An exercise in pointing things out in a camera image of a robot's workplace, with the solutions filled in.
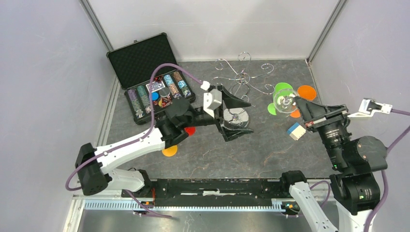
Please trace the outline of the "orange plastic wine glass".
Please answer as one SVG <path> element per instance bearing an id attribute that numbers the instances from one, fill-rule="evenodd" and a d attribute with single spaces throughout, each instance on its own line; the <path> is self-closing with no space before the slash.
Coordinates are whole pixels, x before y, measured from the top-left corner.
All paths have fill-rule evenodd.
<path id="1" fill-rule="evenodd" d="M 315 88 L 312 86 L 308 86 L 308 85 L 300 86 L 297 90 L 297 93 L 299 94 L 300 97 L 307 99 L 309 101 L 312 101 L 317 97 L 317 92 Z M 299 118 L 300 117 L 299 110 L 292 112 L 290 114 L 290 117 Z"/>

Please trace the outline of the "clear wine glass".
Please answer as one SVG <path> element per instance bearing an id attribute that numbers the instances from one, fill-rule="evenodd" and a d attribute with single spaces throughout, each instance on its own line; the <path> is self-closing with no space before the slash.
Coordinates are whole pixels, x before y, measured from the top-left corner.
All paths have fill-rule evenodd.
<path id="1" fill-rule="evenodd" d="M 275 104 L 277 112 L 283 114 L 290 114 L 297 110 L 295 97 L 298 97 L 299 94 L 296 91 L 285 92 L 283 95 L 279 96 L 278 102 Z"/>

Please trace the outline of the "green plastic wine glass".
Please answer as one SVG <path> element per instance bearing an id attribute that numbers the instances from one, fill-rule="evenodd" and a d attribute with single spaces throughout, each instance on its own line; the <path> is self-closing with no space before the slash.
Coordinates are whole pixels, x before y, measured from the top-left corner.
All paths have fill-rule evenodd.
<path id="1" fill-rule="evenodd" d="M 292 92 L 293 87 L 289 83 L 285 82 L 280 82 L 275 85 L 275 92 L 273 94 L 273 102 L 270 103 L 267 107 L 267 110 L 270 114 L 276 116 L 277 115 L 277 109 L 275 104 L 278 102 L 279 96 L 283 95 L 285 92 Z"/>

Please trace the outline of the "red plastic wine glass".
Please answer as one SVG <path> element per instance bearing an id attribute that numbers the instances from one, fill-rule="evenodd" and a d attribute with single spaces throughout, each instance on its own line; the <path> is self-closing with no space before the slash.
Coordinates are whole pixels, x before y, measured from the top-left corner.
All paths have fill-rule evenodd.
<path id="1" fill-rule="evenodd" d="M 188 134 L 188 136 L 192 136 L 192 135 L 195 134 L 196 128 L 195 127 L 186 127 L 184 129 L 184 131 Z"/>

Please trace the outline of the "yellow plastic wine glass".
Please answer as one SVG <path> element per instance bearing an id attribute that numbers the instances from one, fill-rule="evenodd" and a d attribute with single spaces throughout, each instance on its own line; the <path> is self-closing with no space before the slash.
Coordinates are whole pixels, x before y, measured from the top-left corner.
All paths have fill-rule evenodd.
<path id="1" fill-rule="evenodd" d="M 178 147 L 177 145 L 174 145 L 169 148 L 163 149 L 161 152 L 166 157 L 172 157 L 177 153 L 177 151 L 178 151 Z"/>

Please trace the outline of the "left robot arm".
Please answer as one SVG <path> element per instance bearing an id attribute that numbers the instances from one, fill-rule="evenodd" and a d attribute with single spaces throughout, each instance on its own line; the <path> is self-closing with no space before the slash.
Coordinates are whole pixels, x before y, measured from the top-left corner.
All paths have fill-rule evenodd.
<path id="1" fill-rule="evenodd" d="M 100 193 L 106 189 L 129 190 L 140 197 L 148 196 L 152 184 L 146 171 L 119 170 L 118 166 L 155 151 L 171 148 L 188 138 L 186 128 L 215 125 L 225 141 L 250 134 L 252 129 L 231 126 L 224 122 L 225 109 L 250 107 L 251 104 L 233 94 L 223 86 L 211 86 L 204 94 L 202 107 L 194 108 L 185 98 L 173 99 L 164 114 L 153 119 L 151 127 L 135 136 L 110 145 L 93 147 L 91 143 L 80 147 L 75 170 L 69 176 L 78 176 L 85 196 Z"/>

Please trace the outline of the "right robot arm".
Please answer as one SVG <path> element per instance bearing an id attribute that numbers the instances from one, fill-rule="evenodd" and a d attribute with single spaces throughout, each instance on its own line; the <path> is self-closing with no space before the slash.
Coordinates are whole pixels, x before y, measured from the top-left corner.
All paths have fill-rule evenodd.
<path id="1" fill-rule="evenodd" d="M 353 114 L 345 105 L 321 105 L 299 96 L 280 97 L 277 108 L 299 110 L 308 131 L 319 134 L 335 174 L 330 175 L 330 190 L 337 202 L 339 225 L 333 225 L 314 199 L 301 171 L 288 171 L 280 178 L 279 191 L 299 205 L 313 232 L 365 232 L 366 220 L 381 202 L 380 187 L 374 172 L 387 168 L 387 149 L 373 136 L 351 139 L 347 127 Z"/>

